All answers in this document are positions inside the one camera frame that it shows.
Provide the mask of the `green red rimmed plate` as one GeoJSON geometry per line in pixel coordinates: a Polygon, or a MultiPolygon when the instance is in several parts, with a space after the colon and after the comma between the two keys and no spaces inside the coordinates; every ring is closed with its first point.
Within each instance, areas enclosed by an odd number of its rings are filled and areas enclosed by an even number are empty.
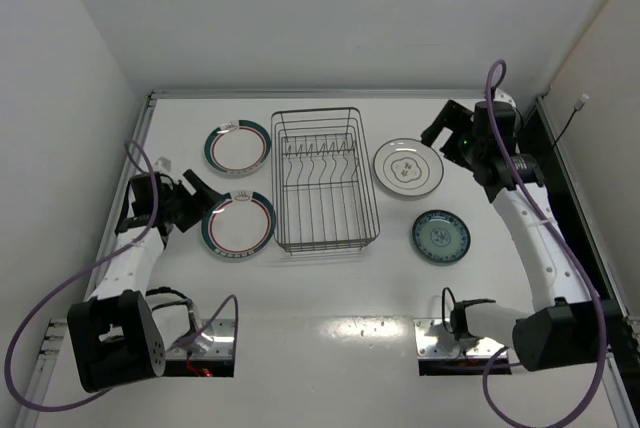
{"type": "Polygon", "coordinates": [[[203,153],[208,165],[225,176],[246,176],[259,169],[272,148],[270,135],[259,123],[239,119],[216,127],[203,153]]]}
{"type": "Polygon", "coordinates": [[[225,261],[244,261],[269,244],[277,225],[272,203],[261,193],[225,193],[201,221],[204,245],[225,261]]]}

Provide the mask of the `white grey rimmed plate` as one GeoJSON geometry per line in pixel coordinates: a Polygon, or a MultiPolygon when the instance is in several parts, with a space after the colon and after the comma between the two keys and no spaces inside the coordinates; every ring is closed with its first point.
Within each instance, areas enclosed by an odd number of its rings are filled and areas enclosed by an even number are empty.
{"type": "Polygon", "coordinates": [[[419,140],[396,138],[376,151],[372,168],[381,186],[403,198],[422,198],[444,178],[444,164],[436,151],[419,140]]]}

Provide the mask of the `small teal patterned plate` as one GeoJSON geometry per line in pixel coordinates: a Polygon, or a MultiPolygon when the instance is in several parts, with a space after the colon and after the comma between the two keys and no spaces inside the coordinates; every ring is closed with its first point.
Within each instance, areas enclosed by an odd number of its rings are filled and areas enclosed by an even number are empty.
{"type": "Polygon", "coordinates": [[[446,265],[460,261],[471,247],[470,230],[456,214],[429,210],[419,215],[411,229],[415,248],[430,262],[446,265]]]}

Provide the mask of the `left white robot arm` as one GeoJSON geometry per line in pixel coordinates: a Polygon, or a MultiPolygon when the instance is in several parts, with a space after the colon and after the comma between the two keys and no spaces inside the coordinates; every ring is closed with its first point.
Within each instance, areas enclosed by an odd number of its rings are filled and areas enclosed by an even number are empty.
{"type": "Polygon", "coordinates": [[[86,392],[160,377],[169,350],[191,347],[199,328],[193,302],[182,298],[152,308],[146,294],[171,232],[186,232],[222,199],[192,170],[178,181],[158,171],[129,180],[107,270],[89,298],[67,314],[86,392]]]}

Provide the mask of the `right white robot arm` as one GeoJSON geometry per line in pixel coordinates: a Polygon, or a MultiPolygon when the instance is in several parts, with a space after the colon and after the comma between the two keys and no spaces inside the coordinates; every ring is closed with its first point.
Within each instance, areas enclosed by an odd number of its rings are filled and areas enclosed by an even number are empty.
{"type": "Polygon", "coordinates": [[[507,227],[529,282],[530,314],[490,299],[457,301],[450,327],[457,340],[490,338],[515,351],[528,371],[600,363],[606,328],[620,310],[600,300],[566,251],[550,207],[543,173],[517,150],[516,113],[502,101],[480,101],[473,110],[449,100],[421,134],[425,146],[451,134],[440,151],[472,172],[507,227]]]}

